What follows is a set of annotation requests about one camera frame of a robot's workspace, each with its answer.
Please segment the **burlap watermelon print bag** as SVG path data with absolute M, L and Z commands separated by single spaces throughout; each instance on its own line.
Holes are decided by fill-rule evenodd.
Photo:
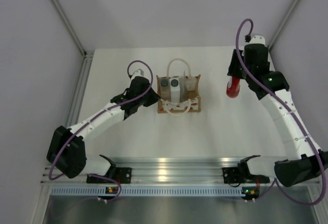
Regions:
M 171 75 L 170 67 L 173 62 L 180 61 L 187 67 L 182 75 Z M 201 97 L 199 81 L 201 75 L 193 76 L 189 63 L 181 58 L 171 60 L 167 65 L 166 76 L 157 76 L 157 94 L 160 96 L 157 112 L 172 116 L 183 116 L 187 113 L 201 112 Z

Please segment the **red bottle red cap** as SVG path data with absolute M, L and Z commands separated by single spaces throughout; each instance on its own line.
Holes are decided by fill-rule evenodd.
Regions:
M 240 91 L 240 79 L 234 76 L 230 77 L 227 83 L 226 95 L 230 98 L 236 98 Z

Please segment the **clear plastic pouch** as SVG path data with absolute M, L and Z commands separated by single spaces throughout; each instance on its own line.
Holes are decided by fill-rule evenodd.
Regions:
M 182 76 L 179 77 L 180 81 L 180 101 L 186 101 L 188 99 L 188 92 L 195 91 L 197 78 L 196 76 L 187 76 L 184 72 Z

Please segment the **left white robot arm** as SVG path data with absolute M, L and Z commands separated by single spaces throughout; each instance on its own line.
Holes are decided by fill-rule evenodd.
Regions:
M 61 175 L 75 178 L 81 174 L 96 174 L 106 183 L 115 179 L 114 162 L 104 155 L 93 155 L 87 144 L 111 126 L 126 120 L 141 106 L 149 107 L 160 99 L 151 83 L 142 76 L 131 79 L 130 86 L 112 98 L 100 111 L 68 128 L 55 129 L 47 153 L 50 173 L 58 169 Z

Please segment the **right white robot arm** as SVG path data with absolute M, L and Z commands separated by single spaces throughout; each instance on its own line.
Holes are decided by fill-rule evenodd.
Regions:
M 321 175 L 327 169 L 327 152 L 314 142 L 292 100 L 290 86 L 279 71 L 270 70 L 269 51 L 263 44 L 234 50 L 228 68 L 232 78 L 244 79 L 266 108 L 281 137 L 286 157 L 249 156 L 241 160 L 238 175 L 251 181 L 258 175 L 274 177 L 285 187 Z

